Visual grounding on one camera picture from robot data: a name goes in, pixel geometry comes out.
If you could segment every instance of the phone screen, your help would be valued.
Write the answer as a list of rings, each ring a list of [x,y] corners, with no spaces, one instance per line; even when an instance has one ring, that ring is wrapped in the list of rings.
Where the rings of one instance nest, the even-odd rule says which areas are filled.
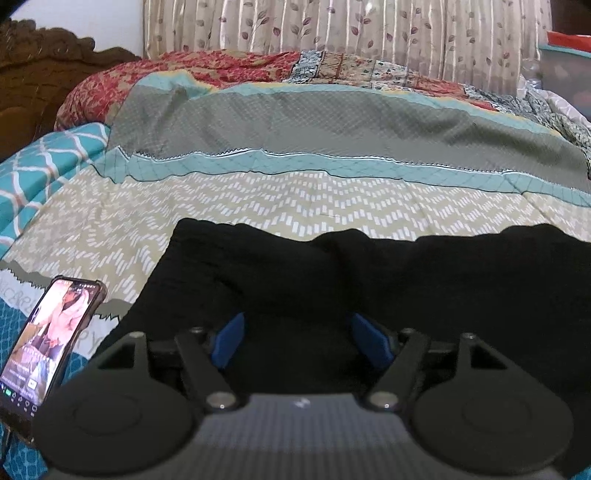
[[[2,405],[34,417],[89,306],[97,283],[58,278],[29,315],[2,373]]]

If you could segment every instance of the carved wooden headboard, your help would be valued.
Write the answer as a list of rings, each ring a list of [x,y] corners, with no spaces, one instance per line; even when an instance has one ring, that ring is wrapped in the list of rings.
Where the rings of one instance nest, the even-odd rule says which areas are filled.
[[[33,20],[0,24],[0,161],[53,130],[56,113],[89,75],[139,57],[124,48],[95,52],[92,38]]]

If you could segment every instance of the gray textured panel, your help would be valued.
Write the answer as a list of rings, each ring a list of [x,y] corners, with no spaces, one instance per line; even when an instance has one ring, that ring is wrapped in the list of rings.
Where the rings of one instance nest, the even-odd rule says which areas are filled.
[[[182,88],[138,85],[113,123],[108,149],[117,145],[153,158],[252,149],[513,170],[591,193],[582,151],[550,131],[534,133],[365,90],[189,99]]]
[[[82,480],[55,471],[44,478]],[[351,395],[344,394],[307,398],[254,395],[249,405],[237,412],[208,417],[175,457],[149,471],[125,476],[126,480],[197,478],[492,480],[494,477],[461,472],[433,459],[413,442],[397,416],[363,410]],[[552,469],[517,478],[563,479]]]

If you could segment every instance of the curtain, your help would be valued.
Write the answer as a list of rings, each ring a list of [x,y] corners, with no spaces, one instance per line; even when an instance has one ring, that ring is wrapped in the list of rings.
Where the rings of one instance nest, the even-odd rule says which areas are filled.
[[[442,78],[514,95],[550,29],[550,0],[449,0]]]
[[[539,55],[549,25],[549,0],[144,2],[148,58],[167,51],[326,50],[500,93],[515,93],[522,55]]]

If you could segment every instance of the round black base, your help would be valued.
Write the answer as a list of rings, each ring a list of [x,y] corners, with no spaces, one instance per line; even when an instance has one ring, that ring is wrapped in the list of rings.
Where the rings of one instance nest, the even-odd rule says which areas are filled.
[[[486,375],[427,390],[414,407],[417,440],[433,455],[486,475],[541,469],[565,451],[572,416],[553,394],[536,395]]]
[[[84,476],[137,472],[169,458],[193,431],[187,400],[148,375],[110,370],[91,378],[86,388],[64,384],[59,400],[49,396],[39,409],[35,444],[50,466]]]

